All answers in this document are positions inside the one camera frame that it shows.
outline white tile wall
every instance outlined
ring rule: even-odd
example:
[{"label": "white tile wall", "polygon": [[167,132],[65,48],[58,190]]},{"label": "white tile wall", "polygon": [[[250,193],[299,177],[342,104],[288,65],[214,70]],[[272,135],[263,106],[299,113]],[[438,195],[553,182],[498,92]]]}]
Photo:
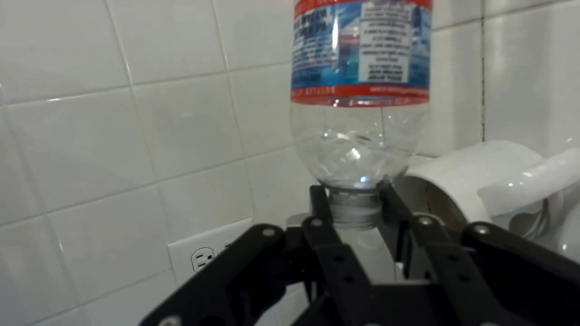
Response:
[{"label": "white tile wall", "polygon": [[420,153],[440,155],[482,141],[480,21],[433,34],[431,117]]},{"label": "white tile wall", "polygon": [[580,144],[580,1],[486,21],[487,139],[511,139],[545,155]]},{"label": "white tile wall", "polygon": [[0,228],[2,324],[23,326],[76,304],[45,219]]},{"label": "white tile wall", "polygon": [[246,153],[290,144],[290,65],[234,72],[230,77]]},{"label": "white tile wall", "polygon": [[80,300],[168,267],[168,238],[154,186],[49,215]]},{"label": "white tile wall", "polygon": [[0,70],[7,101],[127,83],[101,0],[0,0]]},{"label": "white tile wall", "polygon": [[161,195],[174,237],[186,237],[254,215],[243,162],[161,182]]},{"label": "white tile wall", "polygon": [[138,86],[134,92],[157,177],[243,155],[225,75]]},{"label": "white tile wall", "polygon": [[[0,7],[5,324],[127,326],[174,287],[167,240],[306,209],[286,123],[292,1]],[[420,152],[576,144],[578,16],[565,0],[435,0]]]},{"label": "white tile wall", "polygon": [[225,68],[210,0],[109,0],[132,81]]}]

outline white outlet cover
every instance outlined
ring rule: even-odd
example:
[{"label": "white outlet cover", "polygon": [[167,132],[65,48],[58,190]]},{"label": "white outlet cover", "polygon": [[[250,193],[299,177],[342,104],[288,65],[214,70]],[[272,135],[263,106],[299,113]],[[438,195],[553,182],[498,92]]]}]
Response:
[{"label": "white outlet cover", "polygon": [[252,219],[243,219],[239,222],[225,224],[210,231],[197,233],[197,235],[167,244],[172,271],[177,284],[183,284],[185,280],[188,280],[197,273],[197,269],[194,269],[194,264],[192,264],[192,255],[197,249],[208,248],[214,251],[214,257],[215,257],[217,253],[223,251],[226,244],[230,244],[234,238],[244,233],[252,224],[254,224]]}]

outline upside-down bottle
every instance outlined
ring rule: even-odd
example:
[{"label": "upside-down bottle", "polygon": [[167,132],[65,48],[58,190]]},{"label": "upside-down bottle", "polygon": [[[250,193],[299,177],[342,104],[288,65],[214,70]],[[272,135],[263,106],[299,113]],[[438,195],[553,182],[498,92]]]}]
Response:
[{"label": "upside-down bottle", "polygon": [[429,99],[431,0],[297,0],[290,124],[339,226],[373,226],[377,186],[415,153]]}]

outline bolt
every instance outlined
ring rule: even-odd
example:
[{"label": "bolt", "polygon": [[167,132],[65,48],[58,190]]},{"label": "bolt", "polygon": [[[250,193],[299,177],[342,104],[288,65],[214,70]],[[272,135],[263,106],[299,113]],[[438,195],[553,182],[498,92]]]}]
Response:
[{"label": "bolt", "polygon": [[486,235],[491,231],[486,224],[475,224],[473,229],[480,235]]},{"label": "bolt", "polygon": [[322,222],[322,219],[312,219],[312,224],[313,226],[322,226],[324,222]]},{"label": "bolt", "polygon": [[275,235],[275,229],[273,229],[273,228],[264,228],[261,233],[263,233],[264,237],[273,237],[273,235]]},{"label": "bolt", "polygon": [[181,318],[172,315],[172,316],[167,316],[159,322],[159,326],[181,326]]},{"label": "bolt", "polygon": [[418,217],[418,224],[429,226],[429,224],[435,224],[435,220],[431,217],[422,215]]}]

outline electrical outlet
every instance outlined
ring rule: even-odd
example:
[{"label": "electrical outlet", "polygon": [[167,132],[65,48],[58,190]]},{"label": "electrical outlet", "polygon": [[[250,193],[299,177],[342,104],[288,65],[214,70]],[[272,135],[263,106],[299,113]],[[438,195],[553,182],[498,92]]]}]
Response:
[{"label": "electrical outlet", "polygon": [[225,224],[168,244],[170,264],[181,284],[210,264],[226,244],[235,240],[254,224],[252,219]]}]

